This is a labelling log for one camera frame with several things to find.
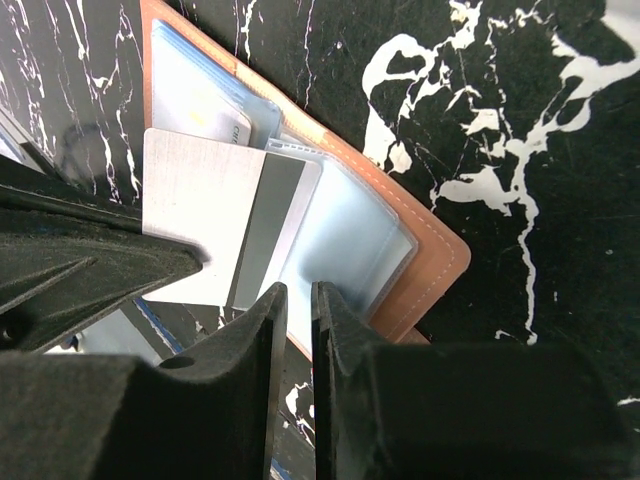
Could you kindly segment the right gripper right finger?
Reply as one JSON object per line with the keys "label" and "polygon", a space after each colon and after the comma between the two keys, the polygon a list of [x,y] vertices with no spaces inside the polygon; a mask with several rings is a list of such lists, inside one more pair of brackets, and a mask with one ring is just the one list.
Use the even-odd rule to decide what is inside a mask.
{"label": "right gripper right finger", "polygon": [[394,344],[312,287],[320,479],[635,479],[639,447],[565,345]]}

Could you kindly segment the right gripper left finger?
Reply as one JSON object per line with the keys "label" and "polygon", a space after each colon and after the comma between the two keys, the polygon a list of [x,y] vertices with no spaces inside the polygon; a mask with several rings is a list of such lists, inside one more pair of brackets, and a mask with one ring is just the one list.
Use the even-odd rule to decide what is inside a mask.
{"label": "right gripper left finger", "polygon": [[179,355],[7,353],[1,358],[5,479],[265,479],[287,289]]}

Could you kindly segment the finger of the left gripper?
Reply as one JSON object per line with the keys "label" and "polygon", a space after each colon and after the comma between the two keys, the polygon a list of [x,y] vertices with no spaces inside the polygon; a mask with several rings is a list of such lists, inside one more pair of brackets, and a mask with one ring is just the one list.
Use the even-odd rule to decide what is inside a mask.
{"label": "finger of the left gripper", "polygon": [[2,349],[47,350],[202,265],[194,246],[143,234],[140,210],[2,158]]}

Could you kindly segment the pink leather card holder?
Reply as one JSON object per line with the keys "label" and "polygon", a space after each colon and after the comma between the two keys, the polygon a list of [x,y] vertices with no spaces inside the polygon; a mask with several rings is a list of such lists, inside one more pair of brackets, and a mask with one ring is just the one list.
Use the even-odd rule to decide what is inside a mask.
{"label": "pink leather card holder", "polygon": [[390,176],[300,110],[281,91],[162,1],[140,5],[144,121],[151,126],[152,22],[165,22],[221,71],[219,85],[250,120],[248,147],[318,163],[315,189],[297,190],[275,228],[259,191],[232,287],[218,306],[247,309],[275,282],[289,290],[288,336],[311,352],[311,286],[333,283],[347,305],[390,341],[405,339],[466,270],[470,250]]}

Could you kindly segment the silver magnetic stripe card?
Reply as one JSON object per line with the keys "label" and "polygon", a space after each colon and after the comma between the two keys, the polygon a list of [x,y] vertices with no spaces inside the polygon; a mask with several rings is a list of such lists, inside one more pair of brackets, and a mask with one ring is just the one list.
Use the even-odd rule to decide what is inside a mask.
{"label": "silver magnetic stripe card", "polygon": [[280,229],[296,191],[309,195],[322,172],[313,161],[158,128],[144,133],[143,167],[143,233],[195,247],[203,264],[144,298],[195,305],[226,302],[258,192]]}

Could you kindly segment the silver VIP card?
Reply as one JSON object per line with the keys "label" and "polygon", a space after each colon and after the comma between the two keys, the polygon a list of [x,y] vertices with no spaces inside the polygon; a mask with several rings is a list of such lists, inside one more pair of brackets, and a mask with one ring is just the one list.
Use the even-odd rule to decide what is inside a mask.
{"label": "silver VIP card", "polygon": [[252,125],[219,85],[221,71],[160,20],[151,31],[151,126],[247,146]]}

